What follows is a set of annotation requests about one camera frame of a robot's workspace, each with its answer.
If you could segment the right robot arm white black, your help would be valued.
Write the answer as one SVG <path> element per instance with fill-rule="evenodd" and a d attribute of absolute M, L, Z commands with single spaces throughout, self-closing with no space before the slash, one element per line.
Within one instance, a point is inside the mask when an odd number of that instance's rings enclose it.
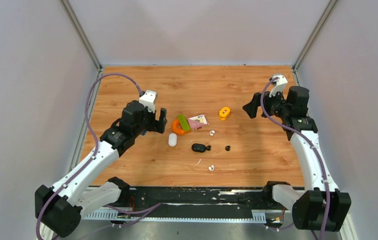
<path fill-rule="evenodd" d="M 318 128 L 307 115 L 309 90 L 291 86 L 287 97 L 281 92 L 256 92 L 242 108 L 253 119 L 258 110 L 261 116 L 281 119 L 288 141 L 294 148 L 304 179 L 305 192 L 294 190 L 288 182 L 268 181 L 262 195 L 269 209 L 282 205 L 292 213 L 299 230 L 338 232 L 352 204 L 349 193 L 340 191 L 326 166 L 321 153 Z"/>

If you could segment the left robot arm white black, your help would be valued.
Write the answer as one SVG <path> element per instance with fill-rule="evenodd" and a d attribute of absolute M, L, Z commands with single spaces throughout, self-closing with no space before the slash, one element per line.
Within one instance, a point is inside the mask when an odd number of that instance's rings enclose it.
<path fill-rule="evenodd" d="M 39 240 L 42 239 L 41 225 L 65 238 L 77 228 L 82 218 L 97 209 L 110 203 L 119 207 L 129 203 L 129 185 L 117 177 L 96 190 L 86 189 L 106 167 L 132 147 L 142 133 L 165 132 L 167 110 L 161 108 L 156 119 L 154 108 L 153 102 L 129 102 L 121 117 L 95 140 L 90 154 L 51 187 L 41 185 L 35 191 L 36 237 Z"/>

